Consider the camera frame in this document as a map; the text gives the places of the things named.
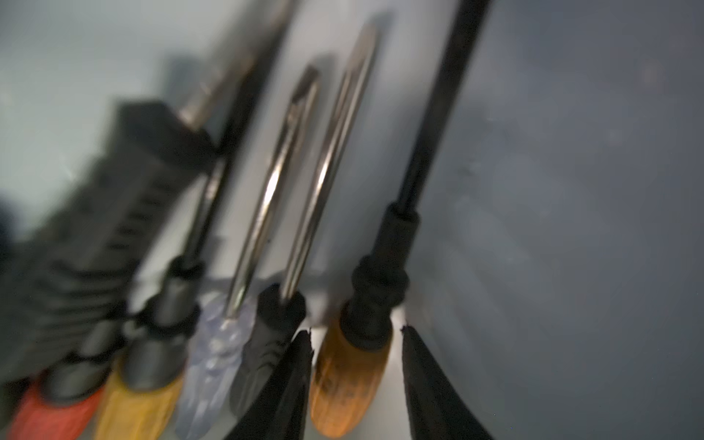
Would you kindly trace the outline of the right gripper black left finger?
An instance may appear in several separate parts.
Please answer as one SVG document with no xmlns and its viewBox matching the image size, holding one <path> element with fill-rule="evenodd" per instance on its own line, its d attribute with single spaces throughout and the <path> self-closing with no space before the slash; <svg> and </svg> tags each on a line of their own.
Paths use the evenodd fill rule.
<svg viewBox="0 0 704 440">
<path fill-rule="evenodd" d="M 303 439 L 313 356 L 310 332 L 298 332 L 260 395 L 225 440 Z"/>
</svg>

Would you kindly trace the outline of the white plastic storage box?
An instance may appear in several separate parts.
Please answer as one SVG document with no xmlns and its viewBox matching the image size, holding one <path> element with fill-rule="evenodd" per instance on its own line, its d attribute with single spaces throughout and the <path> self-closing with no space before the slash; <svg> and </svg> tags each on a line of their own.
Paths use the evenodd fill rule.
<svg viewBox="0 0 704 440">
<path fill-rule="evenodd" d="M 295 84 L 308 143 L 253 289 L 280 278 L 344 65 L 379 52 L 302 279 L 313 342 L 400 189 L 453 1 L 304 1 L 207 252 L 227 289 Z M 5 1 L 1 227 L 18 241 L 101 152 L 115 102 L 178 103 L 244 1 Z M 498 439 L 703 436 L 703 5 L 496 1 L 419 206 L 414 326 Z"/>
</svg>

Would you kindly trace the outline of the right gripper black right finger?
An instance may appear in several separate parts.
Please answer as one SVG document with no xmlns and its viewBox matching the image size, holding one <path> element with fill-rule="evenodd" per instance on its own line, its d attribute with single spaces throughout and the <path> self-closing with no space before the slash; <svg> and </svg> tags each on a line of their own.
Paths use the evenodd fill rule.
<svg viewBox="0 0 704 440">
<path fill-rule="evenodd" d="M 414 440 L 492 440 L 448 381 L 416 329 L 404 326 L 403 382 Z"/>
</svg>

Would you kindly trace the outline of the amber handle black-shaft screwdriver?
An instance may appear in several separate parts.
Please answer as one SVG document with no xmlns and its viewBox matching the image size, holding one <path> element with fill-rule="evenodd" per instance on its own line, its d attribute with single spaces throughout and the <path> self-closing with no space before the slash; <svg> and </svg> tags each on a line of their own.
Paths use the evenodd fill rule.
<svg viewBox="0 0 704 440">
<path fill-rule="evenodd" d="M 489 1 L 459 2 L 399 195 L 386 208 L 370 253 L 355 267 L 353 294 L 320 346 L 310 416 L 328 438 L 356 428 L 381 385 L 392 348 L 392 310 L 410 285 L 405 267 L 420 225 L 417 207 L 490 10 Z"/>
</svg>

